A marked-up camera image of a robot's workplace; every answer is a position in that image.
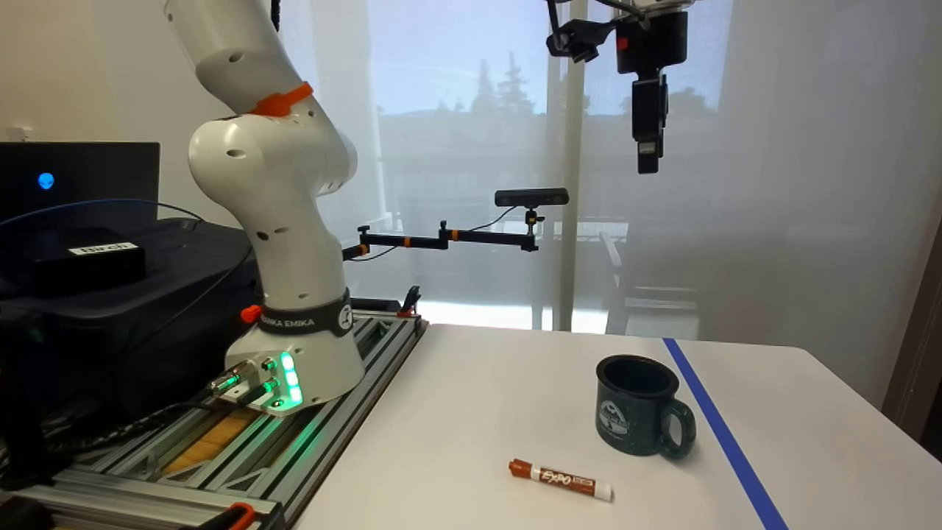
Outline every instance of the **overhead camera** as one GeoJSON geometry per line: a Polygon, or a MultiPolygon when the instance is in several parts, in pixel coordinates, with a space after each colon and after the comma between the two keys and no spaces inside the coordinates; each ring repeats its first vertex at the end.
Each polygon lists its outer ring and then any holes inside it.
{"type": "Polygon", "coordinates": [[[613,5],[619,17],[569,21],[558,26],[558,0],[547,0],[554,34],[547,34],[549,55],[591,61],[597,48],[616,30],[619,73],[638,73],[633,81],[633,139],[638,143],[638,174],[655,174],[666,154],[663,134],[669,120],[669,76],[663,68],[686,61],[686,5],[691,0],[658,0],[635,5],[620,0],[597,0],[613,5]]]}

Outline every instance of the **table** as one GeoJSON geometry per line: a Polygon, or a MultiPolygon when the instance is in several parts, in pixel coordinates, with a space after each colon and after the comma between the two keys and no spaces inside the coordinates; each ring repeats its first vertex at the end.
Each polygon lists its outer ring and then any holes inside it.
{"type": "MultiPolygon", "coordinates": [[[[942,464],[798,346],[679,341],[792,530],[937,530],[942,464]]],[[[594,432],[594,366],[666,341],[429,326],[335,461],[301,530],[736,530],[761,528],[688,382],[688,458],[626,457],[594,432]],[[591,500],[508,458],[616,486],[591,500]]]]}

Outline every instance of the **metal frame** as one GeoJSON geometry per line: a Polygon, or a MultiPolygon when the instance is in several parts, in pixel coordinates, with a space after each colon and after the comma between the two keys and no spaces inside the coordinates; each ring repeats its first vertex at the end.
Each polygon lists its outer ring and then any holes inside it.
{"type": "Polygon", "coordinates": [[[156,432],[65,467],[55,486],[11,494],[80,525],[201,528],[234,500],[295,525],[423,330],[421,317],[355,314],[364,377],[351,394],[292,419],[260,414],[214,458],[186,475],[158,476],[227,410],[189,410],[156,432]]]}

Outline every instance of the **marker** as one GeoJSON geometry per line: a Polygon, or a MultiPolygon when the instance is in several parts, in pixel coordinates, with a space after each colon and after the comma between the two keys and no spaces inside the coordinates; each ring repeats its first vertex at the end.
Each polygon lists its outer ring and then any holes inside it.
{"type": "Polygon", "coordinates": [[[558,488],[569,488],[569,492],[577,492],[577,494],[589,494],[589,498],[597,498],[597,500],[607,500],[607,504],[616,500],[613,482],[597,482],[591,476],[566,475],[566,472],[557,472],[557,467],[539,467],[539,464],[533,464],[526,458],[511,458],[508,461],[508,475],[520,476],[520,479],[539,479],[539,482],[547,482],[547,486],[558,486],[558,488]]]}

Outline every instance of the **mug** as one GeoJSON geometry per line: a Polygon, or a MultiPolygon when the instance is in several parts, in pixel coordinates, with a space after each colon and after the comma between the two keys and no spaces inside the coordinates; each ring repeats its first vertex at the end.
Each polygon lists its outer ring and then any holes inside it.
{"type": "Polygon", "coordinates": [[[694,413],[675,401],[678,374],[645,355],[607,355],[594,369],[594,429],[623,452],[679,458],[694,445],[694,413]]]}

